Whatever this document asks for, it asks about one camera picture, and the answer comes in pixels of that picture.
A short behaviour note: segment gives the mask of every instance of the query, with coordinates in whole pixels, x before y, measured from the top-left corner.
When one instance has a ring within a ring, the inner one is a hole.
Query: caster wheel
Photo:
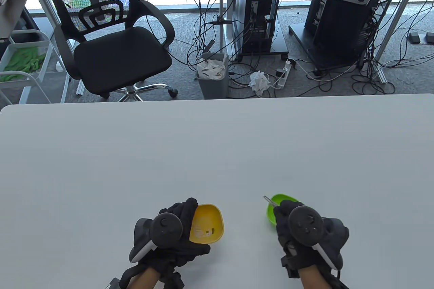
[[[178,96],[178,90],[177,89],[173,89],[173,90],[168,90],[167,91],[170,95],[170,97],[175,98],[176,96]]]

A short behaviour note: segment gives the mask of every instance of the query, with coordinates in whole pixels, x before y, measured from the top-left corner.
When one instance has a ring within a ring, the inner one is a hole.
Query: hand
[[[161,277],[160,281],[178,281],[178,285],[175,285],[175,287],[183,287],[182,282],[180,282],[180,275],[173,273],[175,267],[180,267],[187,262],[193,261],[196,256],[208,254],[211,249],[209,245],[196,244],[190,241],[191,223],[197,206],[196,199],[189,198],[186,202],[175,203],[168,209],[160,210],[160,213],[170,212],[180,219],[182,223],[181,238],[173,247],[167,249],[156,248],[149,251],[137,265],[127,269],[119,281],[121,289],[127,289],[133,277],[142,274],[149,268],[158,272]]]
[[[279,207],[274,208],[274,215],[276,216],[276,230],[279,243],[287,257],[293,257],[291,261],[291,269],[303,269],[312,265],[324,264],[321,255],[312,247],[304,246],[296,241],[291,235],[288,226],[288,217],[290,213],[299,206],[301,202],[292,202],[284,200]]]
[[[191,222],[197,209],[197,201],[189,198],[186,202],[175,203],[168,209],[160,210],[160,213],[169,212],[176,215],[182,223],[182,235],[180,241],[171,248],[150,251],[139,261],[139,264],[152,267],[161,276],[166,276],[174,271],[175,267],[185,265],[193,261],[199,255],[205,255],[210,252],[210,246],[207,244],[196,244],[190,241]]]

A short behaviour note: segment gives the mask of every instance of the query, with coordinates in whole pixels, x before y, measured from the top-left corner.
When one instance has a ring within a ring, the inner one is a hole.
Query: crumpled paper
[[[197,64],[197,74],[201,79],[222,80],[226,73],[226,54],[223,61],[203,60]]]
[[[259,96],[270,87],[270,82],[264,75],[264,72],[256,71],[250,75],[249,86]]]

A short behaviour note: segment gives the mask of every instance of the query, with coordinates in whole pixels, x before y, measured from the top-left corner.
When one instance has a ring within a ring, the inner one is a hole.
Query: green bowl
[[[295,198],[292,198],[291,196],[287,196],[285,194],[276,194],[271,198],[271,201],[276,202],[277,204],[281,204],[283,200],[290,200],[292,202],[297,202],[298,200]],[[274,215],[273,211],[274,207],[271,204],[268,204],[267,207],[267,218],[273,224],[276,225],[276,216]]]

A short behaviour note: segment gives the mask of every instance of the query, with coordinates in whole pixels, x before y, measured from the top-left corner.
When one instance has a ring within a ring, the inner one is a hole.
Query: green item
[[[45,56],[46,54],[38,55],[38,48],[36,46],[17,49],[4,71],[23,71],[32,74],[42,67],[45,61]],[[0,82],[20,80],[24,78],[25,77],[20,74],[10,74],[0,77]]]
[[[287,196],[285,194],[276,194],[271,198],[271,201],[281,204],[283,200],[290,200],[292,202],[297,202],[298,200],[295,198],[292,198],[291,196]],[[267,218],[270,221],[271,224],[276,226],[276,216],[274,215],[274,207],[271,204],[268,204],[267,207]]]

